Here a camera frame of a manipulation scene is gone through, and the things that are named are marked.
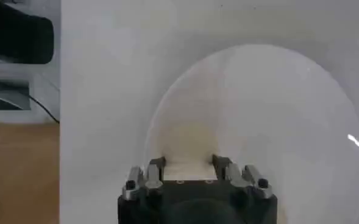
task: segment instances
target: black object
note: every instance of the black object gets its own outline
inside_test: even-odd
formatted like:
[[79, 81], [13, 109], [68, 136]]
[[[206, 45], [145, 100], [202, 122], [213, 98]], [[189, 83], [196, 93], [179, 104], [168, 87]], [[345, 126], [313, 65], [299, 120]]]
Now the black object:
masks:
[[9, 89], [9, 90], [13, 90], [16, 91], [26, 97], [28, 97], [30, 100], [33, 100], [38, 106], [40, 106], [43, 110], [45, 110], [45, 112], [56, 122], [56, 123], [60, 123], [60, 121], [58, 119], [56, 119], [55, 116], [53, 116], [53, 114], [42, 104], [40, 103], [36, 98], [32, 97], [30, 94], [25, 93], [24, 91], [21, 91], [20, 88], [15, 87], [13, 85], [10, 85], [8, 83], [4, 83], [4, 82], [0, 82], [0, 87], [3, 87], [5, 89]]
[[50, 20], [27, 15], [0, 2], [0, 59], [47, 64], [53, 53], [54, 29]]
[[[225, 177], [230, 159], [213, 156], [217, 180], [165, 181], [156, 194], [140, 184], [138, 196], [118, 198], [119, 224], [276, 224], [277, 197], [259, 197], [254, 186], [235, 187]], [[164, 158], [153, 159], [164, 169]]]

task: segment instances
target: transparent plastic dome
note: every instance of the transparent plastic dome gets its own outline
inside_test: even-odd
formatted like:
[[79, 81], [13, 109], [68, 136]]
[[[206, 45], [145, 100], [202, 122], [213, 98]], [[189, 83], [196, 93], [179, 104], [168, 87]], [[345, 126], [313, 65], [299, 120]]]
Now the transparent plastic dome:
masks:
[[218, 153], [255, 165], [279, 198], [284, 223], [351, 224], [359, 216], [359, 121], [330, 74], [281, 47], [248, 44], [192, 66], [149, 127], [146, 161], [162, 133], [183, 124], [215, 135]]

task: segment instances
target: metal bracket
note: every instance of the metal bracket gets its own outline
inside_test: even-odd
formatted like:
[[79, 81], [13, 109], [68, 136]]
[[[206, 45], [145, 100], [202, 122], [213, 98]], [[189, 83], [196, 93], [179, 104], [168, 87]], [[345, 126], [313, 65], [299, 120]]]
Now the metal bracket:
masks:
[[226, 180], [229, 180], [230, 184], [232, 184], [235, 187], [245, 188], [251, 186], [250, 182], [243, 179], [243, 177], [240, 174], [238, 165], [235, 163], [230, 163], [226, 167]]
[[250, 181], [254, 185], [261, 198], [270, 198], [274, 195], [269, 181], [260, 175], [255, 166], [245, 166], [241, 171], [241, 175], [245, 180]]
[[136, 200], [140, 190], [140, 183], [143, 180], [143, 171], [140, 167], [131, 168], [125, 186], [123, 186], [123, 199]]

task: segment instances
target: white surface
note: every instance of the white surface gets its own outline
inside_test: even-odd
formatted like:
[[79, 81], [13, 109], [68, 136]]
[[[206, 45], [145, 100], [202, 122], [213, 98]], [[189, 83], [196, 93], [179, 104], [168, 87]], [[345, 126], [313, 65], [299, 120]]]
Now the white surface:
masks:
[[[359, 136], [358, 118], [330, 74], [308, 58], [279, 47], [244, 45], [195, 64], [160, 103], [146, 157], [184, 145], [175, 142], [182, 132], [169, 139], [171, 144], [161, 142], [173, 128], [185, 124], [191, 131], [189, 123], [208, 127], [197, 128], [198, 136], [214, 133], [220, 155], [259, 169], [273, 185], [288, 223], [357, 220], [359, 146], [348, 136]], [[179, 157], [194, 157], [175, 149]], [[184, 169], [188, 177], [194, 175], [191, 164]]]
[[198, 60], [244, 43], [314, 60], [359, 118], [359, 0], [63, 0], [62, 222], [116, 222], [166, 90]]

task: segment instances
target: white wall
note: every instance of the white wall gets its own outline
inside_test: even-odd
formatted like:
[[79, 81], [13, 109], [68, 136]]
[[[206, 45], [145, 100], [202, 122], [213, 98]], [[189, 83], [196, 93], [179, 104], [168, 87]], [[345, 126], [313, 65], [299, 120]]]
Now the white wall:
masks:
[[221, 49], [297, 50], [331, 73], [359, 116], [359, 0], [63, 0], [62, 28], [64, 223], [116, 220], [162, 95]]

